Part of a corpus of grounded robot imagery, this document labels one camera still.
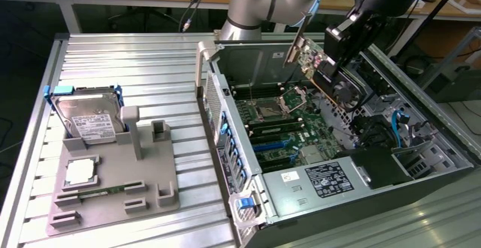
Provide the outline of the black plastic shroud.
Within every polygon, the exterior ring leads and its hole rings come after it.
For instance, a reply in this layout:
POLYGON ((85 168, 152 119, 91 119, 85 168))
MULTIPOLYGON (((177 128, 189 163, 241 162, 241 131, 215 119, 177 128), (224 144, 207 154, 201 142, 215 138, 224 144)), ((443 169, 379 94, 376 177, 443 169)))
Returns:
POLYGON ((356 167, 367 173, 372 189, 399 185, 413 180, 389 148, 368 147, 337 152, 335 158, 349 156, 356 167))

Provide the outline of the hard disk in blue caddy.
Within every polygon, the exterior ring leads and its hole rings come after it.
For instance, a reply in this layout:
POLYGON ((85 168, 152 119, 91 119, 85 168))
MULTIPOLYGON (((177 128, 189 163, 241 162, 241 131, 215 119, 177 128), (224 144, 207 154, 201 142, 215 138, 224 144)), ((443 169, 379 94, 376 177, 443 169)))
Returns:
POLYGON ((80 138, 88 145, 111 143, 116 141, 116 134, 127 131, 120 118, 124 106, 120 85, 77 88, 47 85, 43 96, 68 138, 80 138))

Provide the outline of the black chair base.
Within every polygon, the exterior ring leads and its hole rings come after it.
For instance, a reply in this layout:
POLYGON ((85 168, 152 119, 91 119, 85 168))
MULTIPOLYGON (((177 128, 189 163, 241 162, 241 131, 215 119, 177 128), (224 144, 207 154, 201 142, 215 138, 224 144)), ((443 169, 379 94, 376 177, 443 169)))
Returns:
POLYGON ((167 8, 167 13, 163 13, 157 10, 157 7, 133 7, 128 6, 127 11, 121 14, 108 17, 108 27, 111 30, 117 30, 119 25, 117 21, 121 19, 135 19, 137 15, 143 16, 143 22, 140 24, 141 32, 148 31, 149 18, 152 16, 160 18, 165 22, 173 23, 175 25, 180 24, 180 21, 172 16, 172 8, 167 8))

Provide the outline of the silver CPU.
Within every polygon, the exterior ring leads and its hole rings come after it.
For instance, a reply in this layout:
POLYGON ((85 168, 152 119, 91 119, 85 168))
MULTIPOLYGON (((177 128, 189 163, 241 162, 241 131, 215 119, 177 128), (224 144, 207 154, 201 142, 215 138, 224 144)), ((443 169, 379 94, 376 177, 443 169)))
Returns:
POLYGON ((72 160, 67 166, 65 185, 92 182, 95 161, 92 159, 72 160))

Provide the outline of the silver chipset heatsink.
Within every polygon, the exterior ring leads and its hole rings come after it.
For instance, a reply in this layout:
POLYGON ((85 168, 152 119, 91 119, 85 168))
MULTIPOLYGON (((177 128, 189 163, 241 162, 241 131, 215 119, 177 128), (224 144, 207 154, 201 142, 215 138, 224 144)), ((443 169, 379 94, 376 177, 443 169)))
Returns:
POLYGON ((307 164, 313 164, 324 161, 324 157, 316 145, 308 145, 303 147, 300 152, 307 164))

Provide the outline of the grey power supply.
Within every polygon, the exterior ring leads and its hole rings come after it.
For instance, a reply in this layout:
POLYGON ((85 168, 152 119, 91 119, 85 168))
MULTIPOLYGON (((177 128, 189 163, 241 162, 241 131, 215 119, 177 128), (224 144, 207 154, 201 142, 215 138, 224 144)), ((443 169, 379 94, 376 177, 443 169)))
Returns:
POLYGON ((287 219, 372 194, 349 156, 263 175, 277 217, 287 219))

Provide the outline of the graphics card with black cooler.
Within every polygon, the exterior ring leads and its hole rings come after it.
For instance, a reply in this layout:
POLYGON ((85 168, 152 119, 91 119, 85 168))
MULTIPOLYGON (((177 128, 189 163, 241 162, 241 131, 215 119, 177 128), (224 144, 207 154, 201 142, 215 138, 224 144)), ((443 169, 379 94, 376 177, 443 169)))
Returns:
POLYGON ((352 14, 339 26, 325 29, 324 44, 319 45, 304 35, 312 17, 311 12, 303 13, 284 66, 300 68, 305 78, 335 105, 352 112, 361 106, 367 91, 361 81, 347 70, 347 65, 369 46, 367 33, 373 28, 352 14))

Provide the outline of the blue expansion slot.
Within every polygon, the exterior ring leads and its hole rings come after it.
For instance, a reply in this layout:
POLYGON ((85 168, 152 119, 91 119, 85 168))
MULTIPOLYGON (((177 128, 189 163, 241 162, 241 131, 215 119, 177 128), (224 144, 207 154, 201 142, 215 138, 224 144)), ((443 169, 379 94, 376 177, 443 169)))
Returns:
POLYGON ((284 141, 279 141, 279 142, 264 144, 264 145, 256 145, 256 146, 253 146, 253 151, 264 152, 264 151, 269 151, 269 150, 283 149, 287 147, 289 142, 291 142, 291 140, 284 140, 284 141))

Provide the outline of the green motherboard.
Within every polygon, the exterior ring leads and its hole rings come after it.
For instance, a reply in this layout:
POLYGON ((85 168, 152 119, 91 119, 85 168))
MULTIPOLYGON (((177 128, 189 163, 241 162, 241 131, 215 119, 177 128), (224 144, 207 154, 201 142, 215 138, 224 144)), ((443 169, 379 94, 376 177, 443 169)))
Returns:
MULTIPOLYGON (((253 108, 253 101, 263 98, 279 98, 279 96, 291 88, 299 86, 307 92, 305 105, 288 113, 288 119, 299 119, 304 121, 304 128, 284 134, 267 135, 260 137, 249 137, 252 147, 284 140, 291 140, 283 149, 255 152, 263 172, 275 172, 308 165, 303 156, 301 148, 308 145, 316 145, 324 157, 324 161, 335 158, 343 146, 337 141, 333 132, 321 116, 320 97, 308 91, 308 88, 300 84, 281 84, 265 87, 236 88, 233 91, 233 99, 236 102, 237 112, 243 120, 243 125, 248 133, 248 127, 256 123, 279 121, 259 121, 253 108)), ((292 92, 287 95, 287 103, 289 107, 295 107, 301 101, 300 96, 292 92)))

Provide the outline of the green RAM stick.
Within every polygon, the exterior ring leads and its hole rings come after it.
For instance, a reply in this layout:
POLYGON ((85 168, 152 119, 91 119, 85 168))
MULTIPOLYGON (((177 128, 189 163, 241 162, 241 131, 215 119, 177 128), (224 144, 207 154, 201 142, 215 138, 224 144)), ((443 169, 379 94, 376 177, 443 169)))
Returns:
POLYGON ((109 194, 123 193, 124 191, 125 191, 125 186, 119 185, 119 186, 113 186, 113 187, 108 187, 108 188, 103 188, 103 189, 79 192, 77 196, 80 199, 85 199, 85 198, 105 196, 109 194))

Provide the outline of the dark computer tower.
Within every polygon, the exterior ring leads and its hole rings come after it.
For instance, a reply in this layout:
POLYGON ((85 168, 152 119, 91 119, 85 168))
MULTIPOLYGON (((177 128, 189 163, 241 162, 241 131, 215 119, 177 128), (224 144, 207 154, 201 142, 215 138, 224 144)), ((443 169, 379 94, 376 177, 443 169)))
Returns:
POLYGON ((481 70, 460 65, 441 71, 425 92, 437 103, 481 100, 481 70))

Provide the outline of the grey parts rack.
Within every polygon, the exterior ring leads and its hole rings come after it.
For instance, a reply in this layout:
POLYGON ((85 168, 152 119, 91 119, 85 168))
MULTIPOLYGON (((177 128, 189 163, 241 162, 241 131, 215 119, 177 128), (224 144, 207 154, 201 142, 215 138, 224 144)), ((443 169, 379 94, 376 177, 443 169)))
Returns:
POLYGON ((169 126, 163 120, 137 126, 139 108, 120 109, 128 131, 116 141, 88 145, 80 138, 64 139, 45 232, 48 236, 141 218, 180 207, 169 126), (69 161, 92 159, 92 182, 65 185, 69 161), (124 185, 117 194, 80 199, 79 192, 124 185))

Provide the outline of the CPU socket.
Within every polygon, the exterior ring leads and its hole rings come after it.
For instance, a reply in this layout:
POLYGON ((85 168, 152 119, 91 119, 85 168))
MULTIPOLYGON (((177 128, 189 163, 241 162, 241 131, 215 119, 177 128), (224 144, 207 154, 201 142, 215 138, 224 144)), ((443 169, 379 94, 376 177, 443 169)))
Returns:
POLYGON ((279 98, 263 98, 253 101, 255 113, 259 121, 271 121, 276 119, 288 119, 279 98))

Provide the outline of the blue case latch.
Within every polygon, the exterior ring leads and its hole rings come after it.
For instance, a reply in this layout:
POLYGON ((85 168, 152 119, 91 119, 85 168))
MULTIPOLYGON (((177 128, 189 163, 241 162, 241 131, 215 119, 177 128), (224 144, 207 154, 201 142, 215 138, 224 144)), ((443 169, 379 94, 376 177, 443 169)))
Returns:
POLYGON ((245 210, 253 208, 256 203, 252 197, 244 197, 235 200, 235 205, 237 210, 245 210))

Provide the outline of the silver socket cover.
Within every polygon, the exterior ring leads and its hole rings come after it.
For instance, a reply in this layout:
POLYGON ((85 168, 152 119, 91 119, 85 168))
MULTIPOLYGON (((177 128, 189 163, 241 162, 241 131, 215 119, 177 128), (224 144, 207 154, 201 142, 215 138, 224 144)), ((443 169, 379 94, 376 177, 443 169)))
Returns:
POLYGON ((280 96, 279 96, 279 103, 280 103, 280 107, 281 109, 287 112, 291 113, 293 110, 296 110, 300 106, 305 105, 305 103, 308 102, 307 100, 307 92, 304 89, 301 89, 299 86, 295 86, 293 88, 288 89, 280 96), (289 107, 288 103, 287 103, 287 95, 289 93, 295 92, 299 96, 301 101, 296 104, 295 107, 289 107))

